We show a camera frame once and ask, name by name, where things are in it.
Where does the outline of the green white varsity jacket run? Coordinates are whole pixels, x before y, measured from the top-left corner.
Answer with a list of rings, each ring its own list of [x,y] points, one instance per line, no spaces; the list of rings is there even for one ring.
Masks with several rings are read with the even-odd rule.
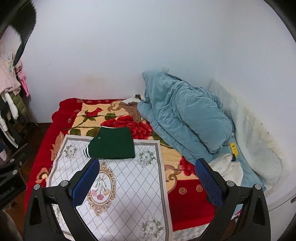
[[[135,158],[134,142],[128,127],[101,127],[98,134],[83,150],[88,158],[122,160]]]

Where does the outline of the pile of folded clothes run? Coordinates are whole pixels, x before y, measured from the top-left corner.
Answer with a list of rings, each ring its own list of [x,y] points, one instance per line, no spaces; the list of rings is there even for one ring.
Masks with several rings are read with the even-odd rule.
[[[14,55],[1,42],[1,144],[10,149],[1,153],[4,161],[22,147],[31,123],[23,101],[29,93],[22,68],[21,61],[14,66]]]

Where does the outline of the white fleece garment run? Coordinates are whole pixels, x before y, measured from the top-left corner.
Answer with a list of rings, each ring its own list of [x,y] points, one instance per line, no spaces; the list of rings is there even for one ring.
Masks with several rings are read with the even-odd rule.
[[[232,161],[231,154],[222,154],[209,163],[209,166],[218,172],[225,181],[231,180],[237,186],[241,185],[243,169],[238,161]]]

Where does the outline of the yellow tag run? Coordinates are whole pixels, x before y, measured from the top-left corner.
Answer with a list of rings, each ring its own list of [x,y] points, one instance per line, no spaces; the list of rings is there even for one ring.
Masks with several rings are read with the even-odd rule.
[[[231,144],[230,144],[230,149],[231,149],[232,154],[233,154],[234,156],[237,157],[237,156],[239,155],[239,152],[238,152],[238,149],[237,149],[235,143],[231,143]]]

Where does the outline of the white textured mattress pad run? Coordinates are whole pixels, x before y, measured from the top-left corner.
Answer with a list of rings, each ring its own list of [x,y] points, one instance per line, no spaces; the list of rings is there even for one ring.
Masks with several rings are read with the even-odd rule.
[[[238,97],[213,80],[209,90],[234,123],[235,138],[249,166],[258,174],[268,194],[280,189],[289,175],[287,159],[273,136]]]

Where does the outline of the white diamond pattern mat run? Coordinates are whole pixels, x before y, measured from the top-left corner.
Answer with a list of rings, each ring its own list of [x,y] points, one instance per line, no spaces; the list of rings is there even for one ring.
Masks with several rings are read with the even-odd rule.
[[[171,240],[158,141],[136,140],[133,159],[102,160],[79,215],[98,240]]]

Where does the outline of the light blue quilt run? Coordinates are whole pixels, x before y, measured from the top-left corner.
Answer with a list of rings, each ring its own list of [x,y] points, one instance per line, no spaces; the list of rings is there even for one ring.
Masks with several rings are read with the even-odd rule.
[[[165,72],[145,71],[142,77],[144,100],[138,103],[138,112],[170,147],[191,164],[199,158],[210,163],[222,154],[232,155],[234,124],[217,96]],[[241,186],[265,186],[243,154],[233,161],[243,169]]]

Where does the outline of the red floral blanket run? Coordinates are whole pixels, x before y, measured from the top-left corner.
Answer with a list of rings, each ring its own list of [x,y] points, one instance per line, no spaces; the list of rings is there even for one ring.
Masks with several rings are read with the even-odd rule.
[[[102,124],[108,127],[129,127],[132,137],[139,140],[158,140],[165,164],[166,186],[173,230],[183,230],[210,223],[215,207],[208,199],[195,175],[194,165],[165,143],[145,120],[140,120],[133,106],[122,100],[87,100],[70,98],[59,104],[52,123],[39,142],[33,162],[24,207],[35,184],[45,185],[65,135],[95,136]]]

